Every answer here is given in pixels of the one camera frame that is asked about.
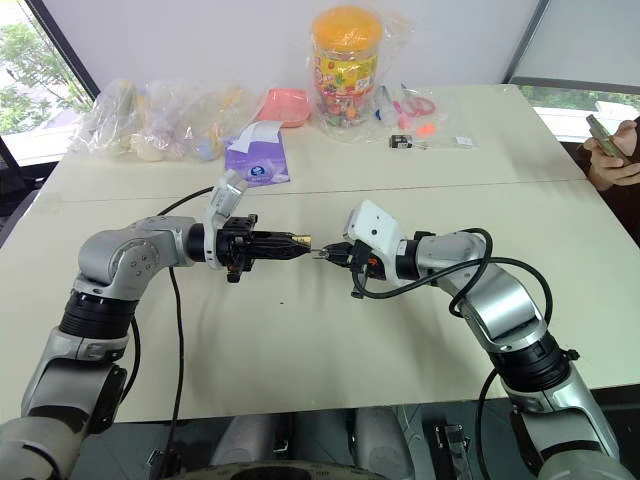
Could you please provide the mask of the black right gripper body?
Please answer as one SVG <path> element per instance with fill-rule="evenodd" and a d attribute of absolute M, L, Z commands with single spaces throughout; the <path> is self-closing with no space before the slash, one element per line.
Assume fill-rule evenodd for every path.
<path fill-rule="evenodd" d="M 373 249 L 361 240 L 356 240 L 351 249 L 349 270 L 353 283 L 352 297 L 357 299 L 379 297 L 378 293 L 369 291 L 366 284 L 369 279 L 384 280 L 384 264 L 373 253 Z"/>

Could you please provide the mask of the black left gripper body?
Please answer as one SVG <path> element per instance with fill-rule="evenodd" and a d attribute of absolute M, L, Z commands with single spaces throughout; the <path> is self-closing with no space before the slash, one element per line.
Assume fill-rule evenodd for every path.
<path fill-rule="evenodd" d="M 244 272 L 249 272 L 255 262 L 249 253 L 253 243 L 253 229 L 258 221 L 256 214 L 230 217 L 216 234 L 216 257 L 226 268 L 228 283 L 239 283 Z"/>

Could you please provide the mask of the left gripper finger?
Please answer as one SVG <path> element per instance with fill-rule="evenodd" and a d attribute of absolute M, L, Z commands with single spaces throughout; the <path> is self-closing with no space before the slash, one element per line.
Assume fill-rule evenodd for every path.
<path fill-rule="evenodd" d="M 254 246 L 252 257 L 260 260 L 291 260 L 303 255 L 303 247 L 295 245 Z"/>
<path fill-rule="evenodd" d="M 294 247 L 300 246 L 301 242 L 290 232 L 255 231 L 252 244 L 257 247 Z"/>

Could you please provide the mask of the person's bare hand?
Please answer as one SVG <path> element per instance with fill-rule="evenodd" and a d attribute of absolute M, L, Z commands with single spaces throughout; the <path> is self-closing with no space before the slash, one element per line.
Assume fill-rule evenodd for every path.
<path fill-rule="evenodd" d="M 638 163 L 607 156 L 593 138 L 583 146 L 591 153 L 587 177 L 597 190 L 605 191 L 614 186 L 626 187 L 639 183 Z"/>
<path fill-rule="evenodd" d="M 636 131 L 637 123 L 634 120 L 622 121 L 613 134 L 613 142 L 627 157 L 632 157 L 638 142 Z"/>

